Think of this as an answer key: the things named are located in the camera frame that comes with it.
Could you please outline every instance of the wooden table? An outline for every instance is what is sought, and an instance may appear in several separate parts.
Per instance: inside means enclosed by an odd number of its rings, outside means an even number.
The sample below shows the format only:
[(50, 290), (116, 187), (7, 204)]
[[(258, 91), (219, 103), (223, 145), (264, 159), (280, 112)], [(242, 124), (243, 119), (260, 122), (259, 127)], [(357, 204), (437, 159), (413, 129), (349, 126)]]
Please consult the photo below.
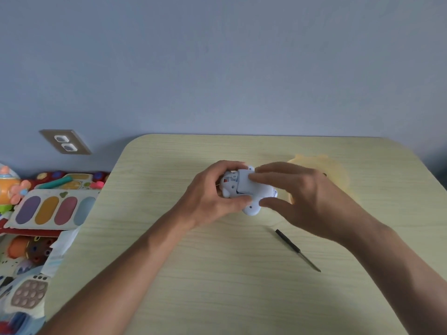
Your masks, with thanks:
[[(219, 159), (258, 166), (327, 154), (367, 211), (447, 277), (447, 193), (408, 149), (382, 138), (145, 135), (129, 143), (66, 254), (45, 301), (53, 315)], [(279, 228), (322, 270), (272, 234)], [(263, 208), (190, 232), (128, 334), (405, 334), (355, 258)]]

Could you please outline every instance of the teal marker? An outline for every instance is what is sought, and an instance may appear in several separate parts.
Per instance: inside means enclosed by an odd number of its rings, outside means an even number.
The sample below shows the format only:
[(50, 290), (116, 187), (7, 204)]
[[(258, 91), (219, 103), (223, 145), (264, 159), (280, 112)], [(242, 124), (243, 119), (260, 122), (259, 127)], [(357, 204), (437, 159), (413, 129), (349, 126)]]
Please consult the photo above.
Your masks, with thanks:
[(73, 178), (71, 176), (64, 176), (60, 179), (40, 184), (37, 186), (36, 189), (53, 189), (71, 181), (73, 181)]

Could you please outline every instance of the person's left arm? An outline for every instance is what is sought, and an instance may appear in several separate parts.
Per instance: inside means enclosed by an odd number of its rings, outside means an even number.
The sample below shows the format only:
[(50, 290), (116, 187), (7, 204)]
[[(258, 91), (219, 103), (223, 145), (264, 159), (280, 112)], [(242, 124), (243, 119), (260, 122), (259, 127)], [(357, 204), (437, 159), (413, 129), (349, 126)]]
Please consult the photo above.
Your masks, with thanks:
[(176, 205), (68, 301), (38, 334), (122, 334), (182, 237), (251, 202), (247, 196), (224, 199), (216, 188), (225, 171), (247, 168), (242, 162), (219, 161), (197, 174)]

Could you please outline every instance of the hand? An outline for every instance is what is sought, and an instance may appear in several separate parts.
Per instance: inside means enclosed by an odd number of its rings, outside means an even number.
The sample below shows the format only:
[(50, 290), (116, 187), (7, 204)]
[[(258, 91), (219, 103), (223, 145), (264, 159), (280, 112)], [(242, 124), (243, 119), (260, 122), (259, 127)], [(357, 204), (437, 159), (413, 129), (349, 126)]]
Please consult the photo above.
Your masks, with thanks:
[(371, 219), (360, 205), (338, 188), (323, 173), (287, 162), (265, 164), (249, 179), (289, 192), (293, 204), (267, 197), (261, 207), (280, 213), (288, 222), (314, 235), (343, 243), (359, 220)]
[(211, 223), (228, 213), (236, 213), (248, 206), (252, 199), (250, 196), (240, 196), (224, 199), (218, 195), (217, 180), (226, 171), (248, 169), (243, 162), (219, 161), (198, 173), (185, 194), (172, 208), (172, 212), (180, 214), (186, 219), (189, 228)]

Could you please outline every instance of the person's right arm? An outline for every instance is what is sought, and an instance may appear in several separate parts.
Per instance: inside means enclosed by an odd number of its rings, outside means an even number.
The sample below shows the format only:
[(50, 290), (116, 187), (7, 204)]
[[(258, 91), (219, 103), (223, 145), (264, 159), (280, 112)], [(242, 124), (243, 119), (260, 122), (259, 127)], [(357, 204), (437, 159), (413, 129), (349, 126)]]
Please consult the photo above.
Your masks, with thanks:
[(390, 227), (376, 220), (323, 173), (291, 163), (256, 168), (250, 179), (289, 192), (261, 207), (347, 248), (379, 287), (410, 334), (447, 334), (447, 282)]

